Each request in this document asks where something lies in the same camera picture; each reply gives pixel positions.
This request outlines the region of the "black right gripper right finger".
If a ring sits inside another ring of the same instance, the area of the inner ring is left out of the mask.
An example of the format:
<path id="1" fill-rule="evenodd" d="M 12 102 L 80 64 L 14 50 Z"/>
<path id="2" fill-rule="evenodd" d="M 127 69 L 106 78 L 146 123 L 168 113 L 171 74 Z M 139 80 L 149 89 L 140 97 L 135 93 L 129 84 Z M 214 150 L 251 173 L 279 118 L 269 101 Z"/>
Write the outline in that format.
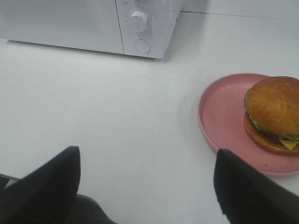
<path id="1" fill-rule="evenodd" d="M 231 224 L 299 222 L 299 197 L 227 149 L 219 149 L 216 155 L 214 190 Z"/>

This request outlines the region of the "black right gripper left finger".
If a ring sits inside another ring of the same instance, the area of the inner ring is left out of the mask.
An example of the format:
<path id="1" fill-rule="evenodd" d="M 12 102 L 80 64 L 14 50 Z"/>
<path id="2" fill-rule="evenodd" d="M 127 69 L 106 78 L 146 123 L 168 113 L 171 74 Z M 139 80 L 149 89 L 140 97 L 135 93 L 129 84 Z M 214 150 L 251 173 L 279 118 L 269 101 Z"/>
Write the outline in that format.
<path id="1" fill-rule="evenodd" d="M 70 146 L 0 192 L 2 224 L 62 224 L 80 182 L 79 147 Z"/>

